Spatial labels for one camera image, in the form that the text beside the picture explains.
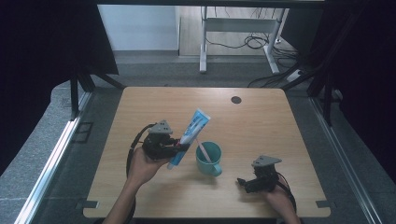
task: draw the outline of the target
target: black cable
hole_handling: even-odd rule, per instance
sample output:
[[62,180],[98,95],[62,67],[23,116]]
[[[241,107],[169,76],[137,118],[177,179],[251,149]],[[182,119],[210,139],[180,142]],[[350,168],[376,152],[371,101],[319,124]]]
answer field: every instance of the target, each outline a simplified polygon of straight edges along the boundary
[[259,19],[260,18],[260,15],[262,14],[262,7],[260,8],[260,12],[259,12],[259,15],[257,16],[257,19]]
[[201,7],[201,24],[204,22],[204,14],[202,14],[202,7]]
[[278,74],[278,75],[273,75],[273,76],[270,76],[270,77],[259,77],[259,78],[256,78],[253,81],[249,82],[247,87],[249,88],[250,85],[252,85],[253,83],[258,82],[258,81],[262,81],[262,80],[266,80],[266,79],[268,79],[268,80],[266,81],[266,83],[264,85],[260,86],[260,88],[268,87],[269,84],[273,84],[273,83],[275,83],[277,81],[280,81],[283,78],[291,75],[291,73],[293,73],[299,66],[300,66],[300,64],[297,62],[293,67],[289,68],[284,73],[281,73],[281,74]]
[[230,14],[228,14],[227,7],[225,7],[224,10],[225,10],[225,13],[227,13],[228,18],[231,18],[231,17],[230,17]]
[[273,11],[273,16],[271,17],[271,19],[273,19],[273,18],[274,18],[275,10],[276,10],[276,7],[274,8],[274,11]]
[[317,71],[319,71],[323,67],[323,63],[321,63],[319,66],[315,67],[313,70],[306,72],[302,76],[297,77],[294,79],[292,82],[280,87],[283,91],[287,91],[288,89],[308,80],[309,78],[313,77]]
[[140,133],[137,134],[137,136],[134,138],[134,141],[131,144],[131,147],[129,148],[128,152],[128,157],[126,159],[126,175],[128,176],[129,173],[129,167],[131,166],[131,160],[132,157],[134,156],[134,148],[136,147],[137,143],[139,142],[139,139],[142,137],[143,133],[148,129],[154,126],[156,123],[149,124],[148,126],[144,127]]
[[253,10],[253,12],[250,14],[250,18],[253,17],[253,14],[254,14],[257,10],[258,10],[258,8],[256,7],[256,8]]
[[[267,39],[259,37],[259,36],[256,36],[256,35],[253,35],[253,33],[251,33],[250,35],[248,35],[245,38],[245,40],[244,40],[245,43],[243,45],[236,46],[236,47],[228,46],[228,45],[224,45],[224,44],[220,44],[220,43],[214,43],[214,42],[211,42],[208,39],[206,39],[206,41],[209,44],[211,44],[211,45],[219,45],[219,46],[223,46],[223,47],[229,48],[229,49],[240,49],[240,48],[242,48],[244,46],[248,46],[251,49],[261,49],[265,44],[268,44],[268,40]],[[256,43],[259,44],[259,46],[258,47],[254,47],[254,46],[250,45],[250,41],[255,41]]]
[[273,54],[274,58],[276,58],[276,63],[279,66],[282,66],[282,67],[285,67],[285,68],[290,68],[290,66],[286,66],[285,64],[283,64],[281,62],[282,60],[285,60],[285,61],[286,60],[297,61],[298,55],[299,55],[298,51],[287,50],[287,49],[277,49],[277,48],[274,48],[273,53],[274,53]]
[[276,47],[274,47],[274,49],[278,50],[278,51],[286,51],[286,52],[298,52],[297,50],[294,49],[278,49]]
[[267,16],[267,10],[268,10],[268,7],[265,8],[265,11],[264,11],[264,18]]
[[285,190],[285,192],[288,194],[289,199],[290,199],[290,201],[291,201],[291,204],[293,205],[294,212],[297,213],[297,203],[296,203],[296,200],[295,200],[295,198],[294,198],[294,195],[291,193],[291,189],[290,189],[290,185],[289,185],[288,181],[286,180],[285,176],[283,176],[281,173],[278,173],[278,172],[276,172],[276,173],[277,173],[278,175],[280,175],[280,176],[283,178],[283,180],[284,180],[285,183],[286,183],[286,186],[283,185],[280,181],[277,181],[276,184],[277,184],[278,186],[280,186],[283,190]]

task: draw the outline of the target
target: table surface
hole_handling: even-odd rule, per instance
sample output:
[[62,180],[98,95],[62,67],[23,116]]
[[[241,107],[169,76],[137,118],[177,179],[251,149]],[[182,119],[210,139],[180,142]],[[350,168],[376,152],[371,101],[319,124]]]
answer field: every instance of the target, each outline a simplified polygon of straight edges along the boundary
[[[234,96],[242,102],[234,104]],[[330,215],[329,207],[317,206],[326,197],[282,90],[169,87],[124,90],[87,199],[99,205],[84,215],[107,215],[126,180],[129,147],[145,126],[166,119],[179,138],[197,108],[211,117],[198,138],[221,146],[223,173],[198,171],[194,143],[179,166],[165,165],[138,191],[134,217],[278,217],[260,195],[236,182],[255,178],[251,163],[260,155],[282,160],[276,170],[287,178],[300,217]]]

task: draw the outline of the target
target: round hole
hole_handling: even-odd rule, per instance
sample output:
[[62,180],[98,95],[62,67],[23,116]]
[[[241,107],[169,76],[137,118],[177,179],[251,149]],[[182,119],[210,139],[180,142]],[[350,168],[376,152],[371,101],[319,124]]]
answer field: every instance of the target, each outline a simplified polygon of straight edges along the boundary
[[241,104],[242,99],[239,96],[233,96],[231,98],[231,102],[233,102],[234,104],[238,105],[238,104]]

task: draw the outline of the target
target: aluminum rail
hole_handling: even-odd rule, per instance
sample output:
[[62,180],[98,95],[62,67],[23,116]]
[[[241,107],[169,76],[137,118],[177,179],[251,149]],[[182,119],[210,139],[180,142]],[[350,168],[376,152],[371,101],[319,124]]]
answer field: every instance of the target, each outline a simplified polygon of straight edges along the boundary
[[355,196],[361,206],[361,210],[369,223],[371,224],[380,224],[382,223],[381,218],[379,217],[375,205],[370,198],[366,188],[361,183],[358,175],[356,174],[352,164],[347,157],[347,154],[344,151],[343,146],[337,138],[333,128],[328,125],[326,120],[322,116],[322,110],[318,99],[310,98],[311,104],[315,109],[316,115],[320,122],[320,126],[323,128],[327,138],[329,139],[330,144],[332,145],[332,151],[334,152],[335,157],[339,161],[341,168],[346,175],[346,179],[349,182],[352,191],[355,193]]
[[[84,92],[82,94],[79,100],[80,111],[84,111],[84,108],[89,102],[91,96],[92,94],[90,92]],[[55,175],[63,154],[69,145],[77,126],[79,125],[82,114],[83,112],[79,113],[79,115],[74,120],[67,122],[61,137],[59,138],[55,148],[52,150],[52,153],[50,154],[49,159],[47,160],[47,163],[41,172],[41,175],[35,182],[35,186],[33,187],[14,223],[31,223],[35,212],[37,211],[38,206],[41,204],[45,192],[47,191],[51,179]]]

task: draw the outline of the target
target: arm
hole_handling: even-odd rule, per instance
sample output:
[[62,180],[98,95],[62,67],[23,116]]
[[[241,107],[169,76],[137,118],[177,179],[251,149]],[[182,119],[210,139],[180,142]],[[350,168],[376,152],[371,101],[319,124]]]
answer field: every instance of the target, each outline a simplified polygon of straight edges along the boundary
[[[280,176],[279,182],[287,186],[285,180]],[[280,186],[276,185],[275,189],[271,192],[260,191],[260,195],[263,196],[274,210],[276,210],[287,224],[300,224],[300,219],[294,212],[293,205],[289,200],[288,194]]]
[[119,198],[114,203],[103,223],[123,223],[134,205],[137,191],[157,174],[161,166],[169,162],[168,159],[153,161],[146,156],[143,148],[134,150],[128,178],[123,186]]

